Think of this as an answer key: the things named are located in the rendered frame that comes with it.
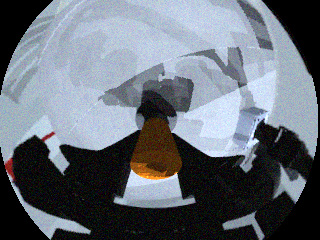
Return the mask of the orange knob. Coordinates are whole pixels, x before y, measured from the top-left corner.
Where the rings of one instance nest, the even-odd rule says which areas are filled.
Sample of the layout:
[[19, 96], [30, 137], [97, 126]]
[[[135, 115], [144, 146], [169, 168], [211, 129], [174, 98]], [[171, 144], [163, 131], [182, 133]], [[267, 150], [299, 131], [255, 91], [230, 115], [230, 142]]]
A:
[[167, 179], [183, 167], [171, 128], [159, 117], [145, 121], [133, 151], [129, 165], [136, 175], [144, 179]]

